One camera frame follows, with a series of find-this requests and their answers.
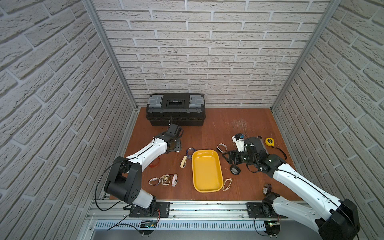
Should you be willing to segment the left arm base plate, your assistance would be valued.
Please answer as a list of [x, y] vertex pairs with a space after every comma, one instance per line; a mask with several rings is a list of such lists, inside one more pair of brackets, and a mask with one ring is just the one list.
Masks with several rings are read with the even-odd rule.
[[168, 218], [170, 202], [153, 202], [149, 208], [134, 206], [129, 213], [130, 218]]

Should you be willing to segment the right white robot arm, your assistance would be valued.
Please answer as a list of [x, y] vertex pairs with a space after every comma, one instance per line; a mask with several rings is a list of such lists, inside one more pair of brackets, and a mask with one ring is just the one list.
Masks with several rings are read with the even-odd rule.
[[265, 186], [265, 198], [260, 205], [264, 216], [292, 219], [317, 232], [323, 240], [359, 238], [360, 221], [356, 204], [349, 199], [342, 201], [307, 180], [286, 162], [286, 156], [281, 158], [269, 154], [264, 144], [272, 143], [272, 140], [236, 134], [232, 142], [236, 147], [234, 151], [220, 152], [231, 165], [234, 175], [240, 173], [240, 164], [255, 167], [257, 173], [264, 173], [285, 185], [308, 204], [305, 207], [291, 202]]

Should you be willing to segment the beige strap watch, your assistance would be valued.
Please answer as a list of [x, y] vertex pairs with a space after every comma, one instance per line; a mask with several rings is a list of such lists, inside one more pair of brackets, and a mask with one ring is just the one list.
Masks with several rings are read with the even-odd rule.
[[185, 168], [186, 167], [186, 164], [187, 164], [187, 159], [188, 157], [187, 156], [184, 156], [183, 159], [182, 159], [182, 162], [180, 164], [180, 168]]

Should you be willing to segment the black digital watch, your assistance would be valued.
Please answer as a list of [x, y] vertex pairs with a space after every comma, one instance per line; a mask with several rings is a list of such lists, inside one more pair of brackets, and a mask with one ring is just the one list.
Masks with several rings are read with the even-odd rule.
[[237, 165], [231, 165], [230, 171], [233, 175], [239, 175], [241, 173], [241, 169]]

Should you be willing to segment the blue transparent watch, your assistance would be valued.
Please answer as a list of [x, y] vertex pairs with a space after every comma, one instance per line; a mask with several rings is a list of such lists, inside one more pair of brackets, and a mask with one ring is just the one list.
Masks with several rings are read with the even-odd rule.
[[193, 154], [194, 154], [195, 151], [196, 151], [195, 148], [188, 148], [188, 149], [186, 150], [186, 156], [187, 156], [187, 159], [188, 159], [188, 160], [191, 160], [191, 159], [192, 159], [192, 156], [193, 156]]

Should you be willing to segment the white slim strap watch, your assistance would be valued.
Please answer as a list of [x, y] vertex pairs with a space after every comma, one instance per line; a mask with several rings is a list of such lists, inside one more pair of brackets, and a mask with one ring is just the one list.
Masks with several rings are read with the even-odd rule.
[[220, 144], [217, 145], [217, 150], [220, 153], [224, 154], [224, 153], [226, 153], [228, 151], [228, 147], [225, 144], [220, 143]]

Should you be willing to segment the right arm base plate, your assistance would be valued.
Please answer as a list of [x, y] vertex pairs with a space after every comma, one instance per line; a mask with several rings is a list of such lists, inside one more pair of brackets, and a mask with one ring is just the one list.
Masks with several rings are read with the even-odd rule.
[[279, 217], [272, 206], [262, 202], [246, 203], [246, 207], [250, 219], [277, 219]]

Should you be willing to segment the brown leather strap watch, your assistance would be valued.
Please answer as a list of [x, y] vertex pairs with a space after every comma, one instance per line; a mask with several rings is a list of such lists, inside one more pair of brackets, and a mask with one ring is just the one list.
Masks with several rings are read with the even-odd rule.
[[268, 194], [270, 194], [272, 192], [272, 185], [271, 184], [265, 184], [263, 186], [263, 189], [262, 189], [262, 192], [265, 196], [267, 196]]

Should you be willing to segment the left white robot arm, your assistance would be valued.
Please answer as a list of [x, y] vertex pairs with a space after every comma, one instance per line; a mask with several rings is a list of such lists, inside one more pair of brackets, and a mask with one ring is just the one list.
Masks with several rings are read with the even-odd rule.
[[156, 198], [142, 189], [142, 172], [155, 159], [163, 154], [179, 152], [181, 150], [181, 137], [183, 129], [175, 124], [170, 124], [141, 150], [126, 158], [117, 157], [107, 177], [104, 191], [118, 200], [131, 204], [151, 216], [157, 212]]

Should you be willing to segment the cream oval face watch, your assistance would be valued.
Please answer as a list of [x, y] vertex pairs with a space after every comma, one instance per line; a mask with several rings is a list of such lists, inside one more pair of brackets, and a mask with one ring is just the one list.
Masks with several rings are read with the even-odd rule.
[[222, 191], [226, 192], [232, 187], [233, 178], [228, 178], [224, 180]]

